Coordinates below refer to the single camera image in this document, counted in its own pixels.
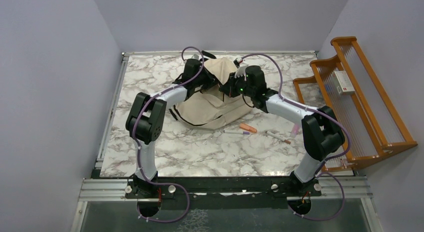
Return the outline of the cream canvas backpack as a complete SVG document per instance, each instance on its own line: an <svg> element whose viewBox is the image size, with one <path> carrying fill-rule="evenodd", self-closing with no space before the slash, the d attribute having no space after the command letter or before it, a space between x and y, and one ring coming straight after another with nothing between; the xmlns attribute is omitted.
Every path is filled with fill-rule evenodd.
<svg viewBox="0 0 424 232"><path fill-rule="evenodd" d="M217 84L203 89L200 85L186 101L173 105L169 112L185 127L199 130L220 129L252 111L242 96L229 97L219 88L229 81L230 73L238 68L227 57L210 58L205 61L204 68L217 79Z"/></svg>

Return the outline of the orange highlighter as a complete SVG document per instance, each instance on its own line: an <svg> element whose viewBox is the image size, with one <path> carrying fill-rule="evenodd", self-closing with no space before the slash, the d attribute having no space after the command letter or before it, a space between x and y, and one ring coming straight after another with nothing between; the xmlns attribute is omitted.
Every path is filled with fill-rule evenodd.
<svg viewBox="0 0 424 232"><path fill-rule="evenodd" d="M253 134L255 134L255 133L258 132L258 130L256 128L254 128L254 127L252 127L252 126L250 126L248 124L245 124L245 123L241 123L239 125L239 128L242 129L242 130L244 130L244 131L247 131L249 133L253 133Z"/></svg>

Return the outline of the purple capped marker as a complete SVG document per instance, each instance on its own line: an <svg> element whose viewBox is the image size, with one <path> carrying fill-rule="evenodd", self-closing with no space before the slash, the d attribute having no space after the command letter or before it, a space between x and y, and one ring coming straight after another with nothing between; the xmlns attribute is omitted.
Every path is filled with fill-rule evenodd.
<svg viewBox="0 0 424 232"><path fill-rule="evenodd" d="M250 135L251 133L249 131L245 130L223 130L226 134L235 134L235 135Z"/></svg>

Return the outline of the brown white marker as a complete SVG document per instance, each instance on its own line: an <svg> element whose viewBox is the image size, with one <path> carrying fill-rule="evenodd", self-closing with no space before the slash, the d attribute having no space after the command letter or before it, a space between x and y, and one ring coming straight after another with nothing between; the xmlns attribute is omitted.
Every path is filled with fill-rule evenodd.
<svg viewBox="0 0 424 232"><path fill-rule="evenodd" d="M286 143L288 145L291 144L291 142L289 140L287 140L285 138L282 138L281 136L279 136L279 135L277 135L277 134L275 134L275 133L273 133L271 131L267 131L266 134L269 135L269 136L271 136L271 137L273 137L273 138L275 138L275 139L277 139L277 140L279 140L279 141L282 141L282 142L284 142L284 143Z"/></svg>

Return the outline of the pink highlighter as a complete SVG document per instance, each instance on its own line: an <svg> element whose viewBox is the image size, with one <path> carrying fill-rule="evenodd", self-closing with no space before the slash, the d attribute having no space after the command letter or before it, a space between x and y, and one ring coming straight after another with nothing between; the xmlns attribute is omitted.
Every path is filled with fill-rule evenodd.
<svg viewBox="0 0 424 232"><path fill-rule="evenodd" d="M300 130L300 126L298 124L295 124L292 127L292 130L290 132L290 137L295 138L298 135L299 130Z"/></svg>

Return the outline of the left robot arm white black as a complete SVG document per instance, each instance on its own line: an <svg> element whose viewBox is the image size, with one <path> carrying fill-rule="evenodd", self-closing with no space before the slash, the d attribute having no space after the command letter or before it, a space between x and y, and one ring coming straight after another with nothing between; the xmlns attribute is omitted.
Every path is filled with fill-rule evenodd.
<svg viewBox="0 0 424 232"><path fill-rule="evenodd" d="M140 92L136 95L125 127L136 144L136 172L134 183L144 197L152 197L157 187L155 165L155 143L159 138L168 109L188 100L197 88L211 84L214 80L205 68L205 60L190 58L185 62L183 73L170 87L155 94Z"/></svg>

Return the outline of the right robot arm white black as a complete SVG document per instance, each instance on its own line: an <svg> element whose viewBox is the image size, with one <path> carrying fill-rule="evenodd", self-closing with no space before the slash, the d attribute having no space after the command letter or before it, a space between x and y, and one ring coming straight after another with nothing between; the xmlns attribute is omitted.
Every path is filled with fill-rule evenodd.
<svg viewBox="0 0 424 232"><path fill-rule="evenodd" d="M244 75L231 72L228 79L220 85L220 92L230 98L248 97L256 109L277 115L301 127L306 153L300 164L290 173L287 186L292 194L300 196L308 190L328 155L345 143L343 128L329 106L307 106L284 98L278 91L269 88L259 66L243 66L240 70Z"/></svg>

